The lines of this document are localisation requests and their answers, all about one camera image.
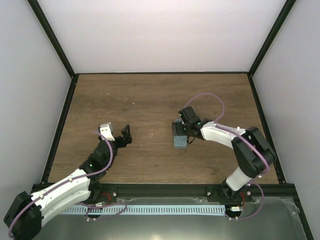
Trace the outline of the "light blue glasses case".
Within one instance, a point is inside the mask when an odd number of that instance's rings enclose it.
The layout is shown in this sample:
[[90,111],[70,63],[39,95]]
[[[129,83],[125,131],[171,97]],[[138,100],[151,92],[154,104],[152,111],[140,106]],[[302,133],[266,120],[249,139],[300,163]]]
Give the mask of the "light blue glasses case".
[[[180,118],[176,118],[174,122],[183,122]],[[185,149],[188,144],[188,136],[173,136],[173,147],[177,149]]]

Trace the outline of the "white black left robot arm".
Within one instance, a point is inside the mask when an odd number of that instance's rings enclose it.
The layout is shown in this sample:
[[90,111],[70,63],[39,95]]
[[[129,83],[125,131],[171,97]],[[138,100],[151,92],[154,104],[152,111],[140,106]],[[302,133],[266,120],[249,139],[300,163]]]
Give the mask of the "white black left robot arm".
[[100,133],[93,153],[69,176],[40,191],[19,193],[3,219],[9,238],[31,240],[65,209],[87,200],[97,202],[102,196],[102,189],[98,186],[100,179],[112,166],[118,150],[131,143],[130,133],[123,132],[114,140]]

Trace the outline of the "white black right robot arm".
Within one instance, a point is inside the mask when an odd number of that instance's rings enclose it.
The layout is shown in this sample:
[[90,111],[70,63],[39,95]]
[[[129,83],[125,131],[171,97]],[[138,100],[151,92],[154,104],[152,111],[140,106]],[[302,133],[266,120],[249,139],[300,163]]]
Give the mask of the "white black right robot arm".
[[191,106],[179,112],[172,123],[173,149],[151,151],[146,144],[133,146],[120,156],[123,167],[130,170],[127,183],[199,184],[208,179],[200,167],[216,163],[218,151],[187,146],[195,139],[215,142],[233,150],[237,168],[218,186],[229,202],[240,196],[241,189],[251,180],[270,169],[276,154],[257,127],[243,129],[218,124],[216,120],[200,119]]

